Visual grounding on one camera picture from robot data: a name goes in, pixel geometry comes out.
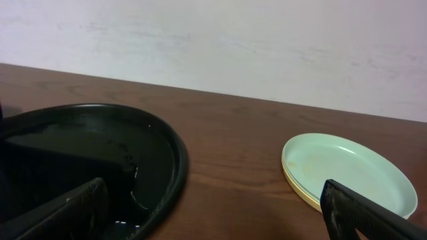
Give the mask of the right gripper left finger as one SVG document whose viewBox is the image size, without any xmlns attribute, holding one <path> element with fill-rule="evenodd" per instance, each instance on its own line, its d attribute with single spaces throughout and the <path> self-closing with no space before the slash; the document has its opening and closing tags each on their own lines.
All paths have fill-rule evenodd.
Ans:
<svg viewBox="0 0 427 240">
<path fill-rule="evenodd" d="M 1 224 L 2 239 L 101 239 L 109 197 L 94 178 Z"/>
</svg>

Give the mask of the light blue plate top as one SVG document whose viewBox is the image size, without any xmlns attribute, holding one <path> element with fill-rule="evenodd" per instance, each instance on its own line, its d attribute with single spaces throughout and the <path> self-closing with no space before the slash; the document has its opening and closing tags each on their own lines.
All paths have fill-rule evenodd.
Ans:
<svg viewBox="0 0 427 240">
<path fill-rule="evenodd" d="M 410 180 L 389 160 L 354 141 L 322 133 L 292 137 L 282 149 L 293 180 L 317 202 L 333 179 L 407 219 L 418 206 Z"/>
</svg>

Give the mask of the yellow plate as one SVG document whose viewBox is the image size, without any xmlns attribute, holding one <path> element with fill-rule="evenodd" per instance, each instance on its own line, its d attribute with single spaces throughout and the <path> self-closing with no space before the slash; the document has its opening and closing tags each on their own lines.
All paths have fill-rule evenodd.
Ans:
<svg viewBox="0 0 427 240">
<path fill-rule="evenodd" d="M 290 185 L 290 187 L 294 190 L 294 192 L 303 200 L 305 201 L 309 206 L 314 208 L 315 210 L 322 212 L 320 203 L 317 202 L 313 197 L 310 197 L 292 178 L 290 175 L 290 172 L 288 171 L 288 168 L 285 164 L 285 158 L 282 155 L 282 169 L 284 172 L 284 176 Z"/>
</svg>

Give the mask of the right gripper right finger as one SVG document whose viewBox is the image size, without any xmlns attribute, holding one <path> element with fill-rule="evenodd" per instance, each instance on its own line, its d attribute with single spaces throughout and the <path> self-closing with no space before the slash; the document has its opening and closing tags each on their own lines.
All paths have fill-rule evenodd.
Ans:
<svg viewBox="0 0 427 240">
<path fill-rule="evenodd" d="M 324 183 L 320 206 L 330 239 L 424 240 L 426 229 L 414 225 L 333 179 Z"/>
</svg>

